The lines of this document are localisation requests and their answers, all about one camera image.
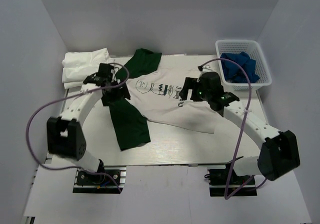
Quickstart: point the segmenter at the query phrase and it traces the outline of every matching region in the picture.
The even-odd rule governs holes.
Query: white t-shirt
[[[207,102],[191,101],[191,91],[186,101],[179,96],[185,78],[199,76],[199,71],[170,68],[129,79],[131,100],[128,102],[149,121],[214,133],[216,124],[223,118]]]

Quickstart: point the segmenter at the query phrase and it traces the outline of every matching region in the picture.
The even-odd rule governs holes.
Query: cartoon face drawing
[[[146,81],[138,80],[135,84],[135,88],[142,94],[148,93],[152,91],[152,93],[161,95],[161,96],[169,96],[174,92],[174,87],[171,85],[164,85],[161,83],[151,83]]]

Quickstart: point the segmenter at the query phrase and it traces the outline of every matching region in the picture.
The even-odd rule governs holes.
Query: white wall
[[[20,223],[36,164],[26,142],[29,116],[61,98],[61,61],[66,52],[41,0],[0,0],[0,219]],[[35,119],[31,141],[39,157],[47,153],[46,120],[58,106]]]
[[[273,84],[261,91],[271,124],[293,131],[296,169],[312,222],[320,223],[320,0],[279,0],[258,39]]]
[[[107,47],[212,54],[221,38],[257,39],[278,0],[42,0],[70,51]]]

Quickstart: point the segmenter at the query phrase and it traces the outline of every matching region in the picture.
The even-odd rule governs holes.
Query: white table
[[[169,55],[161,58],[160,67],[189,67],[198,70],[197,66],[214,58],[213,56]],[[115,61],[125,64],[130,58],[116,58]],[[218,62],[211,63],[212,70],[218,69]],[[79,88],[71,89],[73,95]],[[248,92],[235,93],[244,104]],[[65,104],[68,107],[72,100]],[[262,120],[265,116],[256,92],[253,92],[250,109]],[[232,159],[239,128],[232,122],[222,119],[215,134],[199,133],[174,126],[148,122],[151,142],[141,147],[121,151],[112,125],[109,109],[98,102],[89,113],[82,127],[87,149],[102,159],[107,166],[152,165],[152,164],[207,164],[225,163]],[[255,143],[244,135],[239,156],[258,156],[259,149]]]
[[[211,56],[164,56],[161,65],[192,65]],[[129,58],[117,58],[125,63]],[[240,94],[245,103],[247,93]],[[121,195],[73,194],[76,171],[50,172],[39,168],[24,216],[34,224],[301,224],[310,217],[293,172],[267,182],[257,197],[211,198],[204,181],[206,167],[136,166],[156,164],[225,163],[234,153],[239,128],[221,123],[214,135],[148,122],[151,143],[121,152],[110,114],[99,102],[88,115],[83,131],[87,148],[106,165],[127,167]],[[264,119],[254,94],[252,111]],[[259,150],[243,137],[239,156]],[[54,157],[51,167],[70,163]],[[263,178],[256,177],[260,183]]]

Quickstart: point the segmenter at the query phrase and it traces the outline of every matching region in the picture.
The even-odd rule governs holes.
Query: blue towel
[[[245,52],[240,54],[223,53],[220,58],[230,59],[239,64],[249,77],[250,83],[256,83],[260,77],[255,74],[256,61],[250,59],[249,55]],[[241,70],[229,61],[221,61],[224,78],[232,83],[247,83],[247,80]]]

